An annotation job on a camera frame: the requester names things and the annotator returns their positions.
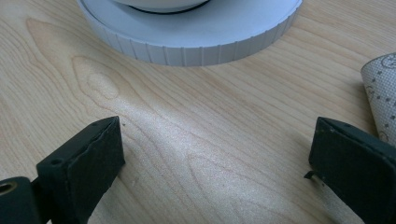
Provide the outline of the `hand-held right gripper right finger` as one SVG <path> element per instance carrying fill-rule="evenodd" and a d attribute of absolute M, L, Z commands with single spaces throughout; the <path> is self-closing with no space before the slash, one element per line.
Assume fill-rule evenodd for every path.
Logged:
<path fill-rule="evenodd" d="M 308 158 L 317 176 L 365 224 L 396 224 L 396 147 L 319 117 Z"/>

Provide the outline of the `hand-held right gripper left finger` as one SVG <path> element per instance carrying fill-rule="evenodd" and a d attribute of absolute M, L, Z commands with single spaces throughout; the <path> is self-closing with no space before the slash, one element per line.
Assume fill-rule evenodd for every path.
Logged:
<path fill-rule="evenodd" d="M 125 164 L 120 119 L 88 125 L 36 165 L 0 181 L 0 224 L 87 224 Z"/>

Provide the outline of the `white patterned cloth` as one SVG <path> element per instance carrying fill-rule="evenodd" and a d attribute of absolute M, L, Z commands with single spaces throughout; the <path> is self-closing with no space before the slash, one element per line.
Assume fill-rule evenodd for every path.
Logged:
<path fill-rule="evenodd" d="M 396 52 L 365 64 L 361 77 L 379 138 L 396 147 Z"/>

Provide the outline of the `white round ribbed base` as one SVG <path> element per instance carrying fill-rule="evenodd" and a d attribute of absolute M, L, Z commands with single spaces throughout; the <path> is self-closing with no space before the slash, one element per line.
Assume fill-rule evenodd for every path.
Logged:
<path fill-rule="evenodd" d="M 179 14 L 151 14 L 114 0 L 77 0 L 94 33 L 134 59 L 206 66 L 243 59 L 276 42 L 303 0 L 209 0 Z"/>

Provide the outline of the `white round appliance body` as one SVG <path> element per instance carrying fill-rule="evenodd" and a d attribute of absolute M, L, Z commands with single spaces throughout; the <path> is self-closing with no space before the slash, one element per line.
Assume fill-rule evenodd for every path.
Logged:
<path fill-rule="evenodd" d="M 189 10 L 209 0 L 114 0 L 139 10 L 153 13 L 174 13 Z"/>

